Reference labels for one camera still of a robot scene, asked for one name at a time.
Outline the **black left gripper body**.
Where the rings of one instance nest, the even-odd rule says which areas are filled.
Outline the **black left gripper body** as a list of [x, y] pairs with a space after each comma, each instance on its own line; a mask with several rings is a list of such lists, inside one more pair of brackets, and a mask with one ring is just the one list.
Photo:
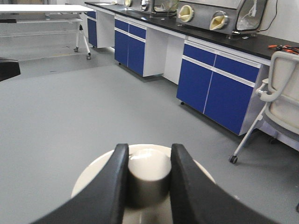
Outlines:
[[21, 74], [19, 61], [15, 59], [0, 59], [0, 80], [4, 81]]

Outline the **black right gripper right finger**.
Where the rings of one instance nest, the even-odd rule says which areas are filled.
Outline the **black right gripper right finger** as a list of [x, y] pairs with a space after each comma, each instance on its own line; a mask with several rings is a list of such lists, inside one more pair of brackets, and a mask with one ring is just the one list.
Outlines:
[[225, 192], [182, 144], [171, 146], [170, 201], [175, 224], [273, 224]]

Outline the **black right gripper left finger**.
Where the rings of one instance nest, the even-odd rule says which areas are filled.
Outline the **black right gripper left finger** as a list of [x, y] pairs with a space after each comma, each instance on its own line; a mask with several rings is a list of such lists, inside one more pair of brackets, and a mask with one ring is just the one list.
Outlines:
[[35, 224], [121, 224], [127, 190], [128, 144], [117, 144], [103, 169], [76, 196]]

